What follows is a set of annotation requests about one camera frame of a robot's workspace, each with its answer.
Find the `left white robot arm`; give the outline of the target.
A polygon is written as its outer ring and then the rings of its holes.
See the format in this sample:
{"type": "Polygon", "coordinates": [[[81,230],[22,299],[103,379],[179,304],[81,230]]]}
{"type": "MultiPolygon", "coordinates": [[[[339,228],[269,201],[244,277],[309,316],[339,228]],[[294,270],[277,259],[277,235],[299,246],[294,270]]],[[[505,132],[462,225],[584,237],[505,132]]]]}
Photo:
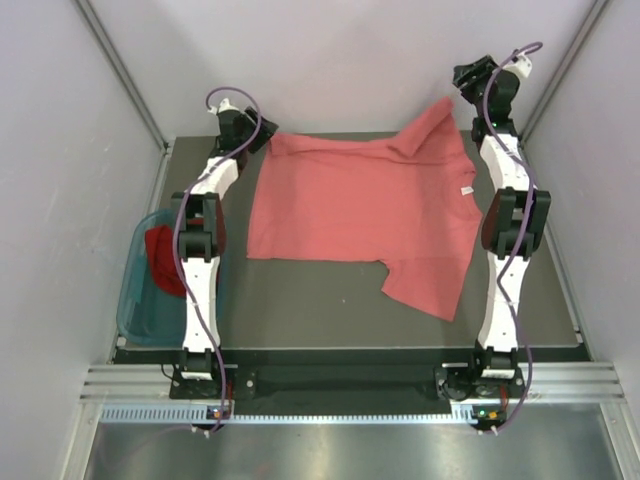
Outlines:
{"type": "Polygon", "coordinates": [[[219,134],[209,159],[197,179],[172,196],[176,213],[172,257],[186,292],[180,376],[212,397],[220,394],[227,382],[227,374],[220,367],[216,313],[218,272],[227,243],[222,200],[239,179],[249,156],[273,136],[278,126],[264,119],[256,108],[238,108],[227,98],[210,111],[219,122],[219,134]]]}

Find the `pink t shirt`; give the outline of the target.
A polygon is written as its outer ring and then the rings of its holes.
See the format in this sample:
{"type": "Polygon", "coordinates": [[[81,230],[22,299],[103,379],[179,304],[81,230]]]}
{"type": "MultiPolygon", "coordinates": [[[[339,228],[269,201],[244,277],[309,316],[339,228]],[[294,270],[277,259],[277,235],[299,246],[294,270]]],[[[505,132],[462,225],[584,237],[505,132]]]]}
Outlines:
{"type": "Polygon", "coordinates": [[[256,185],[247,255],[379,262],[385,295],[452,321],[482,218],[475,176],[449,98],[388,138],[276,134],[256,185]]]}

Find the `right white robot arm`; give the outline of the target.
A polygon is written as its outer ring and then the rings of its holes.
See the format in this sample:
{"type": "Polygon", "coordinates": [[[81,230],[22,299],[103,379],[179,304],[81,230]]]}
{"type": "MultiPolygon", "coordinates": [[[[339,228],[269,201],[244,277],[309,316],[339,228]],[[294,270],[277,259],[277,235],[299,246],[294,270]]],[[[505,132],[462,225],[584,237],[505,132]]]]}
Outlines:
{"type": "Polygon", "coordinates": [[[550,193],[537,187],[522,159],[511,118],[512,102],[531,70],[526,49],[514,51],[501,63],[486,55],[453,69],[453,86],[476,109],[471,136],[495,190],[480,229],[489,265],[486,311],[466,372],[469,388],[481,396],[521,378],[518,312],[522,283],[541,244],[551,206],[550,193]]]}

